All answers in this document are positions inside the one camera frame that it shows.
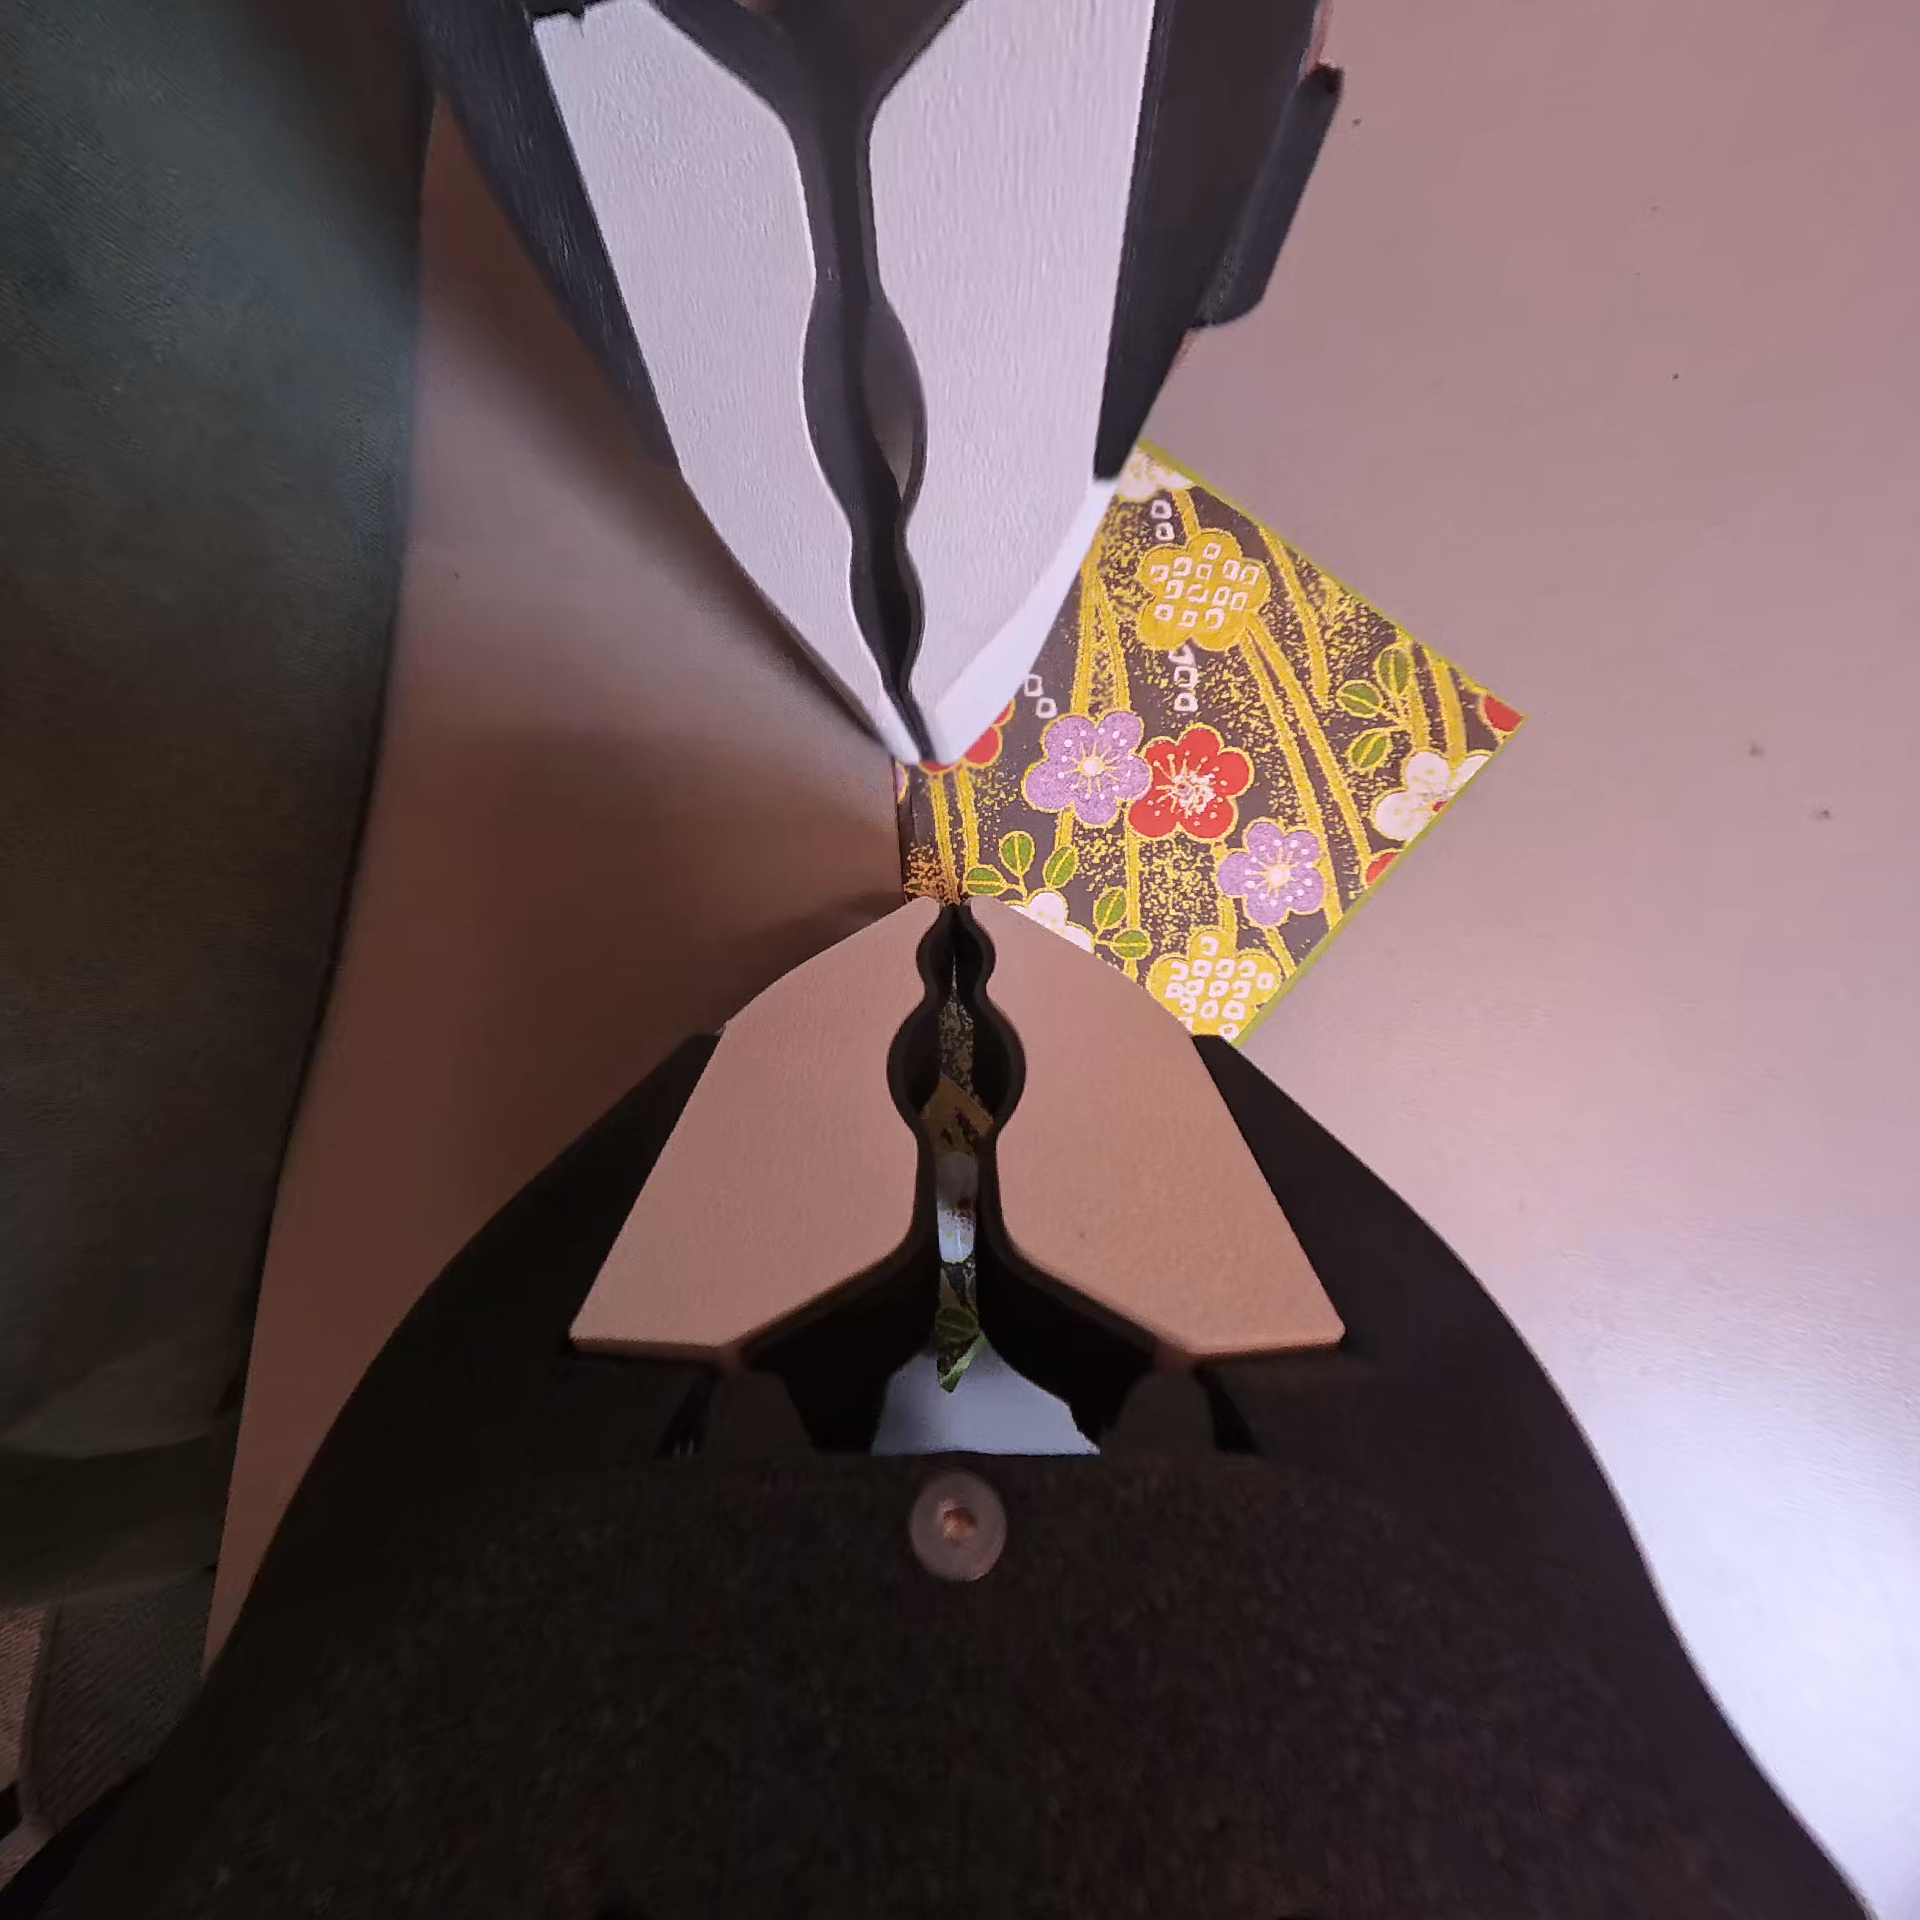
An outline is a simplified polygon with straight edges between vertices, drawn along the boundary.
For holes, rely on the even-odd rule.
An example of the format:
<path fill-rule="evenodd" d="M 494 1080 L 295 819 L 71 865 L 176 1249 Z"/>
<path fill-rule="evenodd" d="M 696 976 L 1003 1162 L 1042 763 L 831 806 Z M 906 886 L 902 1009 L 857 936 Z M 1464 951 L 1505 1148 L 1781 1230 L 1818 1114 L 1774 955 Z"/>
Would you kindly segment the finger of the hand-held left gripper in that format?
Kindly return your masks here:
<path fill-rule="evenodd" d="M 534 36 L 687 490 L 883 745 L 917 760 L 810 431 L 819 260 L 794 129 L 661 4 L 590 4 Z"/>
<path fill-rule="evenodd" d="M 909 691 L 959 762 L 1022 688 L 1114 499 L 1097 475 L 1153 2 L 967 2 L 872 127 L 880 288 L 919 375 Z"/>

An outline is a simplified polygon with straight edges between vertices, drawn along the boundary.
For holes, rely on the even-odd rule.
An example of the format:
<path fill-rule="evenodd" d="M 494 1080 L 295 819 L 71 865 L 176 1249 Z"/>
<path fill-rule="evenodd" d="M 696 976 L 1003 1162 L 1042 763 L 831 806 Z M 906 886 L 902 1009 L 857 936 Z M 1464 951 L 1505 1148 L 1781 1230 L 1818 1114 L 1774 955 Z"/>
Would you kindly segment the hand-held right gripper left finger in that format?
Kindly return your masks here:
<path fill-rule="evenodd" d="M 873 1435 L 939 1310 L 950 911 L 902 905 L 784 974 L 712 1046 L 569 1340 L 774 1376 L 813 1435 Z"/>

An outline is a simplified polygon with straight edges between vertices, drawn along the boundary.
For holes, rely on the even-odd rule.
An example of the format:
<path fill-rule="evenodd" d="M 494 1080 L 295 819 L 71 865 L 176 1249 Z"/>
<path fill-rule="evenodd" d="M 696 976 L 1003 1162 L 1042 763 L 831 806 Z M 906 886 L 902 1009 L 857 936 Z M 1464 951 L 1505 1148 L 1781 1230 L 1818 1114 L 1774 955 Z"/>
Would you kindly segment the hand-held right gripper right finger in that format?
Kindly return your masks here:
<path fill-rule="evenodd" d="M 1109 1434 L 1141 1382 L 1329 1353 L 1342 1316 L 1193 1033 L 1002 903 L 963 908 L 992 1115 L 976 1308 L 992 1352 Z"/>

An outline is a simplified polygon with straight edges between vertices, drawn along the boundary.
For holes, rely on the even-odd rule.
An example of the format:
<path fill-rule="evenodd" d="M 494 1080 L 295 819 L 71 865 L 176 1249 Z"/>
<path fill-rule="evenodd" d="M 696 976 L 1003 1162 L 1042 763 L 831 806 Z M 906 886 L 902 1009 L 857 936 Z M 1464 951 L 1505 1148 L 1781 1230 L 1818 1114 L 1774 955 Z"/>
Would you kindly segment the green backed floral paper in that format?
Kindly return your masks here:
<path fill-rule="evenodd" d="M 960 760 L 903 774 L 906 892 L 952 918 L 936 1177 L 974 1184 L 992 1115 L 963 999 L 963 908 L 997 903 L 1138 985 L 1207 1056 L 1335 1304 L 1334 1352 L 1153 1374 L 1097 1449 L 1280 1462 L 1542 1386 L 1473 1271 L 1235 1043 L 1498 756 L 1520 716 L 1187 472 L 1122 465 L 1040 664 Z"/>

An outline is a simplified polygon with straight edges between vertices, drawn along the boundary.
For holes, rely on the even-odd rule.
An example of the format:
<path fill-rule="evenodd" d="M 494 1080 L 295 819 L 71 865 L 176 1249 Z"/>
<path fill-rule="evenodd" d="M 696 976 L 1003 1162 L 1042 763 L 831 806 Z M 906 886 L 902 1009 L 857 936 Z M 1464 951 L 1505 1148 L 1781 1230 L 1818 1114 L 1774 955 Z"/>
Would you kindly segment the dark green cloth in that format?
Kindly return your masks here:
<path fill-rule="evenodd" d="M 411 472 L 395 4 L 6 4 L 6 1819 L 202 1654 Z"/>

